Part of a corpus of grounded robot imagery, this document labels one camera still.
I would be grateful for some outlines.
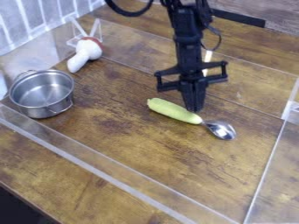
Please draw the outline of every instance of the stainless steel pot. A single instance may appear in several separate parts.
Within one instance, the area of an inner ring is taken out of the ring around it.
[[[73,106],[74,79],[59,70],[29,71],[10,89],[11,101],[33,118],[57,116]]]

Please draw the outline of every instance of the white object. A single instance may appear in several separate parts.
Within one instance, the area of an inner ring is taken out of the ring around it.
[[[77,55],[69,60],[69,69],[77,73],[89,60],[97,60],[102,56],[102,48],[91,39],[82,39],[77,47]]]

